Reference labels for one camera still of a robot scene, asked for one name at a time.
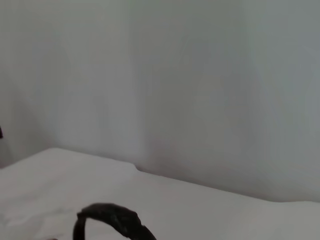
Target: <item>black object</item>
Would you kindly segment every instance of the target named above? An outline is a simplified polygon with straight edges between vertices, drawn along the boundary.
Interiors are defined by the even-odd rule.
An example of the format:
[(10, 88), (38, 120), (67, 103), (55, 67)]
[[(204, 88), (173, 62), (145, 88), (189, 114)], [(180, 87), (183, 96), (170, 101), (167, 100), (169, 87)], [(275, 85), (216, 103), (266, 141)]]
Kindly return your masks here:
[(73, 228), (73, 240), (85, 240), (87, 218), (110, 225), (122, 236), (131, 240), (156, 240), (149, 229), (141, 225), (138, 214), (113, 203), (95, 203), (77, 214)]

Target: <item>white wall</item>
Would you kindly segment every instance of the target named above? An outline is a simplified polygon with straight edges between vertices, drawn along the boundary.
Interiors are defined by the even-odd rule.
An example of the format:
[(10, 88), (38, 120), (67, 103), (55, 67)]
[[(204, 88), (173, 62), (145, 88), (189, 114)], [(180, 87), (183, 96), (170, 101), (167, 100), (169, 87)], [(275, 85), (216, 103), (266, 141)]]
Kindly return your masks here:
[(2, 0), (2, 164), (58, 146), (256, 197), (319, 201), (319, 7)]

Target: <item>white sheet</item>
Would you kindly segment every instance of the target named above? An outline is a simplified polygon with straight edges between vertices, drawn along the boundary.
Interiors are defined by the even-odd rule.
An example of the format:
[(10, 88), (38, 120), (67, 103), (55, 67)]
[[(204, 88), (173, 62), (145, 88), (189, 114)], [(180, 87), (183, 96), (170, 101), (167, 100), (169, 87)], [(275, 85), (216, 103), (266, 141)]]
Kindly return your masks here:
[[(139, 172), (130, 163), (49, 149), (0, 170), (0, 239), (71, 240), (95, 202), (136, 211), (158, 240), (318, 240), (320, 205), (272, 203)], [(124, 239), (89, 221), (87, 240)]]

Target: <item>white surface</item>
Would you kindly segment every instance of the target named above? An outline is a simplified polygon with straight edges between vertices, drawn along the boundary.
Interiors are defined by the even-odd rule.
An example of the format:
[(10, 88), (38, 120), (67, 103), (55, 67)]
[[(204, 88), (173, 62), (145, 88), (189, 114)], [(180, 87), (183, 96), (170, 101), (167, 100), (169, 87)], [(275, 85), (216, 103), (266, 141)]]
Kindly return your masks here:
[[(318, 240), (320, 236), (318, 203), (267, 202), (57, 148), (0, 170), (0, 193), (1, 240), (71, 240), (76, 212), (94, 202), (137, 211), (158, 240)], [(87, 239), (123, 237), (111, 227), (89, 221)]]
[(0, 161), (48, 147), (320, 201), (319, 0), (1, 0)]

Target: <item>black strap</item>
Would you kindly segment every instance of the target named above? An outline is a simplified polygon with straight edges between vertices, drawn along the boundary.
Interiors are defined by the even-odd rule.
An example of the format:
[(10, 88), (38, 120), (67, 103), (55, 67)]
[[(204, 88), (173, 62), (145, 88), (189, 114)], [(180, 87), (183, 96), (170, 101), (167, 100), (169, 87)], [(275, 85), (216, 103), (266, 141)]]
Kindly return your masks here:
[(113, 227), (122, 236), (131, 240), (156, 240), (146, 226), (141, 225), (138, 214), (113, 203), (95, 203), (77, 214), (73, 228), (73, 240), (86, 240), (88, 218), (101, 221)]

